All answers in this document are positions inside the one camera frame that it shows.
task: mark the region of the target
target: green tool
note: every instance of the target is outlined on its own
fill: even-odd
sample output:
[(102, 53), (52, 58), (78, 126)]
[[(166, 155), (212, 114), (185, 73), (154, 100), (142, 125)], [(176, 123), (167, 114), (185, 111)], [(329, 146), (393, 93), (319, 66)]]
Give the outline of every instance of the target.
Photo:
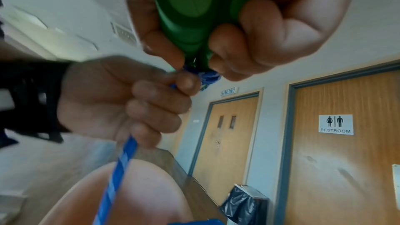
[(208, 37), (222, 23), (238, 24), (248, 0), (155, 0), (161, 29), (185, 53), (185, 63), (207, 71)]

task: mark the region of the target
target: blue and white striped cable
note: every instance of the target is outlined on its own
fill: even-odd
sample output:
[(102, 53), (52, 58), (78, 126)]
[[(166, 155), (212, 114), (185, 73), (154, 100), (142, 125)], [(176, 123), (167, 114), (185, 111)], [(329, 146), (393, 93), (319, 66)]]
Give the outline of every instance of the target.
[[(217, 82), (221, 78), (221, 76), (215, 71), (199, 72), (195, 68), (187, 66), (185, 67), (185, 69), (200, 77), (202, 84), (201, 91), (206, 89), (209, 85)], [(95, 220), (93, 221), (93, 225), (106, 224), (108, 215), (111, 211), (111, 207), (114, 203), (116, 193), (121, 186), (125, 171), (128, 167), (129, 160), (135, 154), (137, 146), (138, 143), (132, 136), (130, 136), (124, 144), (124, 148), (122, 149), (122, 152), (118, 158), (117, 165), (115, 166), (111, 178), (108, 181), (108, 186), (104, 191)]]

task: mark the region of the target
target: green cap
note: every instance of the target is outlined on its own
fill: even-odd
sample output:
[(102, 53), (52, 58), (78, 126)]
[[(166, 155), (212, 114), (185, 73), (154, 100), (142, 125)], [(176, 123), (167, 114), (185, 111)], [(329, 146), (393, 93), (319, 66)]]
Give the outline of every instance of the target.
[(166, 36), (194, 56), (217, 22), (219, 0), (155, 0)]

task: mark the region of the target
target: restroom sign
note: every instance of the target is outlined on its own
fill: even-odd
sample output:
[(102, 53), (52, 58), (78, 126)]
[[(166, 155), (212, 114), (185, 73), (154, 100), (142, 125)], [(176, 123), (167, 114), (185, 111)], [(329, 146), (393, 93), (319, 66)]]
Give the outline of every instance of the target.
[(318, 132), (339, 135), (354, 135), (353, 115), (320, 115)]

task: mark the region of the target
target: door frame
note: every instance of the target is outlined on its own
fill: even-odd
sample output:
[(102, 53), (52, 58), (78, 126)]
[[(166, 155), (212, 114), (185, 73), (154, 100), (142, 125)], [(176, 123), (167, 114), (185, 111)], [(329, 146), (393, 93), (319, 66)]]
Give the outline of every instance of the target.
[(285, 222), (286, 203), (288, 200), (290, 166), (292, 160), (293, 128), (295, 114), (295, 96), (297, 89), (322, 85), (346, 79), (359, 78), (389, 71), (400, 70), (400, 60), (385, 62), (356, 70), (345, 71), (338, 74), (319, 77), (311, 80), (295, 82), (288, 85), (287, 108), (285, 129), (283, 133), (282, 156), (280, 161), (280, 171), (277, 183), (277, 195), (275, 200), (275, 213), (273, 218), (274, 225), (283, 225)]
[(261, 103), (263, 101), (263, 98), (262, 98), (263, 97), (263, 93), (264, 93), (264, 88), (260, 88), (260, 89), (251, 90), (251, 91), (248, 91), (248, 92), (243, 92), (243, 93), (240, 93), (240, 94), (230, 95), (230, 96), (227, 96), (227, 97), (225, 97), (223, 99), (214, 100), (214, 101), (211, 101), (209, 103), (208, 109), (207, 109), (207, 114), (205, 115), (205, 120), (204, 120), (204, 123), (203, 123), (203, 127), (202, 127), (201, 132), (200, 132), (200, 137), (199, 137), (199, 140), (197, 142), (195, 155), (193, 156), (192, 163), (190, 165), (190, 169), (189, 169), (189, 173), (188, 173), (189, 177), (193, 176), (193, 171), (195, 170), (197, 157), (199, 156), (201, 144), (203, 142), (205, 130), (207, 128), (208, 120), (210, 119), (211, 110), (213, 109), (212, 108), (213, 105), (226, 103), (226, 102), (231, 102), (231, 101), (235, 101), (235, 100), (243, 100), (243, 99), (247, 99), (247, 98), (258, 97), (257, 109), (255, 111), (253, 129), (252, 129), (252, 133), (251, 133), (251, 137), (250, 137), (249, 151), (247, 153), (245, 173), (243, 175), (243, 182), (242, 182), (242, 184), (246, 184), (247, 178), (249, 176), (249, 167), (250, 167), (251, 156), (252, 156), (252, 152), (253, 152), (255, 133), (257, 131), (258, 118), (260, 116)]

